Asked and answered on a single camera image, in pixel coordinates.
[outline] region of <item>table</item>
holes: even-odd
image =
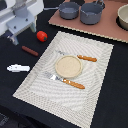
[[[44,0],[44,5],[45,7],[57,7],[62,2],[63,0]],[[11,64],[29,65],[32,69],[57,32],[62,31],[114,45],[91,128],[127,128],[128,44],[52,26],[48,21],[55,11],[43,11],[38,15],[37,32],[41,30],[48,34],[46,42],[38,41],[36,33],[32,33],[30,29],[18,35],[20,44],[17,46],[8,40],[0,39],[0,105],[31,117],[51,128],[78,128],[59,117],[12,97],[27,77],[28,72],[12,73],[6,70],[7,66]],[[22,46],[37,51],[39,56],[34,57],[27,54],[22,51]]]

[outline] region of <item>fork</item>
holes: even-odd
[[[49,78],[49,79],[51,79],[51,80],[59,80],[61,82],[64,82],[64,83],[69,84],[69,85],[72,85],[72,86],[74,86],[76,88],[79,88],[79,89],[85,89],[85,87],[82,84],[78,84],[78,83],[75,83],[73,81],[58,77],[58,76],[56,76],[54,74],[51,74],[51,73],[49,73],[47,71],[44,72],[44,76]]]

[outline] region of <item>knife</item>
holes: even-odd
[[[56,50],[56,52],[63,54],[63,55],[70,55],[69,53],[61,52],[61,51],[57,51],[57,50]],[[92,58],[92,57],[87,57],[87,56],[82,56],[82,55],[75,55],[75,56],[77,56],[79,59],[83,59],[83,60],[88,60],[88,61],[93,61],[93,62],[97,61],[96,58]]]
[[[64,82],[66,84],[69,84],[69,85],[72,85],[76,88],[79,88],[79,89],[85,89],[85,87],[82,85],[82,84],[78,84],[78,83],[75,83],[73,81],[70,81],[70,80],[67,80],[67,79],[64,79],[64,78],[61,78],[61,77],[58,77],[54,74],[51,74],[49,72],[44,72],[44,76],[51,79],[51,80],[60,80],[61,82]]]

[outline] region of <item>bowl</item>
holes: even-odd
[[[128,4],[121,6],[118,9],[118,16],[119,16],[120,25],[124,29],[128,30]]]

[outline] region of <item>gray pot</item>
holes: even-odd
[[[85,3],[81,6],[80,10],[80,20],[84,24],[96,24],[101,19],[101,14],[103,7],[100,4],[96,3]]]
[[[71,20],[79,15],[79,5],[75,2],[64,2],[56,8],[44,8],[44,10],[58,9],[60,17]]]

